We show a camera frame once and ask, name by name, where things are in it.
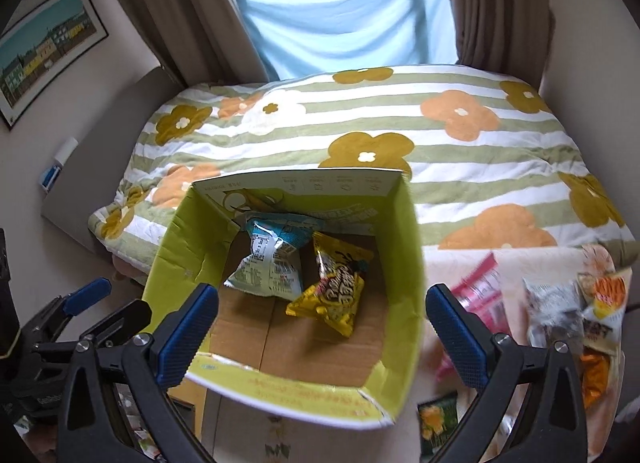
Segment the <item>white blue bottle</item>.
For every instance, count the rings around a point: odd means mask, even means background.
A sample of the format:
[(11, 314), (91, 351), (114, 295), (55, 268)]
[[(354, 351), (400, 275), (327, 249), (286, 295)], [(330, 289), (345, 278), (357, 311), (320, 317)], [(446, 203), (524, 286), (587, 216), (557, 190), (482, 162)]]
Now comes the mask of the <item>white blue bottle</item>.
[(45, 194), (50, 191), (55, 180), (60, 176), (65, 163), (77, 146), (78, 140), (70, 137), (66, 139), (61, 148), (53, 154), (51, 165), (42, 173), (39, 179), (39, 186)]

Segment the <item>yellow snack bag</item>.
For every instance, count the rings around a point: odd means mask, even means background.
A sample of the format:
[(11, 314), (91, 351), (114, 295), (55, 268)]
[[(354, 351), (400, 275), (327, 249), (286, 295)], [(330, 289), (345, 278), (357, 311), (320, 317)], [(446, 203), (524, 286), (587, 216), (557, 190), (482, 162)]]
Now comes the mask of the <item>yellow snack bag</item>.
[(354, 333), (364, 275), (374, 253), (322, 232), (315, 232), (312, 242), (319, 280), (291, 301), (285, 313), (321, 320), (348, 339)]

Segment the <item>orange cream snack bag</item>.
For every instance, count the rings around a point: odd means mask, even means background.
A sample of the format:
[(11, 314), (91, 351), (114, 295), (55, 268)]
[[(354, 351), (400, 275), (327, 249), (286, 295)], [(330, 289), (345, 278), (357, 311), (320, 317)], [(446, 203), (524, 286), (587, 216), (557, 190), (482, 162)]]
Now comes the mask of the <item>orange cream snack bag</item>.
[(606, 353), (585, 347), (580, 356), (582, 367), (582, 400), (588, 410), (597, 403), (608, 390), (611, 357)]

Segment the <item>left brown curtain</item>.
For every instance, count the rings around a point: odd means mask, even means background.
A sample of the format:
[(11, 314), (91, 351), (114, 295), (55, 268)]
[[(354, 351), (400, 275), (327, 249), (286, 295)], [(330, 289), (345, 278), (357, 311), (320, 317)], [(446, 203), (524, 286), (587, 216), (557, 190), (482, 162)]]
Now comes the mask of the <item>left brown curtain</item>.
[(160, 64), (183, 86), (268, 81), (235, 0), (118, 1)]

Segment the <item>pink snack bag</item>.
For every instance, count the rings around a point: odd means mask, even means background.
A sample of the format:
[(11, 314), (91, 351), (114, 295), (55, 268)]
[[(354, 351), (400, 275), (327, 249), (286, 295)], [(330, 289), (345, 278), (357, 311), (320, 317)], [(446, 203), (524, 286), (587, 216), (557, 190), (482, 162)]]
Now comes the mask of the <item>pink snack bag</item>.
[(451, 289), (451, 294), (466, 311), (475, 313), (491, 333), (511, 333), (494, 253), (490, 252), (469, 275), (463, 277)]

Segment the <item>blue white snack bag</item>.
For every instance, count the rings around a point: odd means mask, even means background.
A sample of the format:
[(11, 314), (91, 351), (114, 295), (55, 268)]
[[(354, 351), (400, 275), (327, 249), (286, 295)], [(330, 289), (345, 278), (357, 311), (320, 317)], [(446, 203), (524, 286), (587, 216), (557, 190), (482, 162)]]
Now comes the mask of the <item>blue white snack bag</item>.
[(302, 214), (250, 213), (244, 230), (250, 254), (224, 281), (227, 289), (294, 301), (303, 292), (299, 251), (324, 221)]

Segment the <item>right brown curtain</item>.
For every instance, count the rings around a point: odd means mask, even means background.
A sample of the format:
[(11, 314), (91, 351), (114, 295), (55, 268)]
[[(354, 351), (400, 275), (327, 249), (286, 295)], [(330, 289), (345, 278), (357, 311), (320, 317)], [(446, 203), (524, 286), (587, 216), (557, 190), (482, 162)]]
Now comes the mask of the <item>right brown curtain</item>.
[(458, 62), (539, 87), (549, 56), (550, 0), (450, 0)]

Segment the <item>grey silver snack bag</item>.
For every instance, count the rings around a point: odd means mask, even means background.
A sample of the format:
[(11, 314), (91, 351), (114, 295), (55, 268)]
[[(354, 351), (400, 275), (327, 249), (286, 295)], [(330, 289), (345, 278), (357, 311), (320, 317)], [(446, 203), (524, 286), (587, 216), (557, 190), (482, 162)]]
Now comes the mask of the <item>grey silver snack bag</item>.
[(529, 345), (549, 348), (556, 342), (564, 342), (573, 355), (581, 355), (585, 333), (577, 282), (550, 284), (524, 279), (523, 284)]

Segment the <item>light blue sheet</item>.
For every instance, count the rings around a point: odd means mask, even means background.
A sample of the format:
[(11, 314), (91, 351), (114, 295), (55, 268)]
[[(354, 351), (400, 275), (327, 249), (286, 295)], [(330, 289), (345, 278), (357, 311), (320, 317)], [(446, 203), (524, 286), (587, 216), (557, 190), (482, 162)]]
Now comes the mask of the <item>light blue sheet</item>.
[(270, 80), (455, 64), (450, 0), (236, 0)]

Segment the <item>dark green biscuit packet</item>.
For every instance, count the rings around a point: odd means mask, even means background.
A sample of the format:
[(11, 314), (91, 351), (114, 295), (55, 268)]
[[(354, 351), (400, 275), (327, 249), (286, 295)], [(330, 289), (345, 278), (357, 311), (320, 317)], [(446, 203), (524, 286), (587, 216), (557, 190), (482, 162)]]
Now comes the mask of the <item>dark green biscuit packet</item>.
[(448, 441), (458, 426), (458, 393), (420, 403), (418, 410), (420, 461), (428, 462)]

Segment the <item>framed city picture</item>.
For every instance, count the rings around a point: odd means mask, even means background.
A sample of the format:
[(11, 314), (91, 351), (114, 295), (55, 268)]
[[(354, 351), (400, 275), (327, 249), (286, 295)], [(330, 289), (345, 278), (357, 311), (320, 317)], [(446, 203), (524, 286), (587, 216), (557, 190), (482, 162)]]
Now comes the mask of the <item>framed city picture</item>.
[(47, 0), (1, 35), (1, 119), (13, 128), (66, 68), (108, 37), (91, 0)]

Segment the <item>floral cream tablecloth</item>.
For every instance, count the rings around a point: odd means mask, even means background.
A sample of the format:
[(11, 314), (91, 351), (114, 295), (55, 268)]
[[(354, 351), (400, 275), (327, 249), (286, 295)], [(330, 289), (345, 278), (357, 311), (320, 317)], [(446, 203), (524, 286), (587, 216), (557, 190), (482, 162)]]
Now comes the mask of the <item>floral cream tablecloth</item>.
[[(497, 249), (506, 318), (519, 343), (527, 343), (526, 282), (563, 284), (581, 272), (604, 275), (614, 268), (600, 245)], [(457, 411), (465, 413), (473, 393), (457, 374), (434, 376), (442, 356), (437, 336), (426, 327), (421, 356), (407, 402), (396, 423), (373, 431), (352, 431), (276, 417), (242, 403), (209, 396), (205, 444), (218, 462), (416, 462), (420, 459), (419, 403), (458, 394)]]

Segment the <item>grey headboard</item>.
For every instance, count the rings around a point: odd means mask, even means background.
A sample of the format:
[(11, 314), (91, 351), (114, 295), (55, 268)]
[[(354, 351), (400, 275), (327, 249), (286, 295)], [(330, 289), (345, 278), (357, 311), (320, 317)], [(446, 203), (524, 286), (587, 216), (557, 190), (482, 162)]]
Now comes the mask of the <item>grey headboard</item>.
[(41, 216), (90, 253), (109, 259), (89, 230), (89, 216), (111, 203), (146, 122), (180, 85), (161, 67), (122, 90), (66, 160), (44, 197)]

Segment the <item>green cardboard box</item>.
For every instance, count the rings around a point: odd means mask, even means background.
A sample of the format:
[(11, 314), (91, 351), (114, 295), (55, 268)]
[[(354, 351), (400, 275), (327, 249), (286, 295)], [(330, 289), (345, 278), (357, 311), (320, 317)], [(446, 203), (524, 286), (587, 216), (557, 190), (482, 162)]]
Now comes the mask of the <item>green cardboard box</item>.
[(396, 422), (416, 374), (425, 290), (406, 176), (383, 168), (232, 174), (195, 182), (143, 292), (160, 323), (216, 287), (188, 376), (294, 420)]

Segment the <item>floral striped quilt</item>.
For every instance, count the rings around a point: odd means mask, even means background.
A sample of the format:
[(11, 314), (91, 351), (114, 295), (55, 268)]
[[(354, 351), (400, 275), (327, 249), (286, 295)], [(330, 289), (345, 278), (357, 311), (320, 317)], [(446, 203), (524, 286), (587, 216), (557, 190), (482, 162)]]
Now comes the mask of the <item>floral striped quilt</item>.
[(265, 85), (198, 84), (159, 104), (89, 230), (149, 271), (186, 190), (236, 172), (393, 168), (427, 249), (639, 243), (534, 87), (462, 66), (346, 70)]

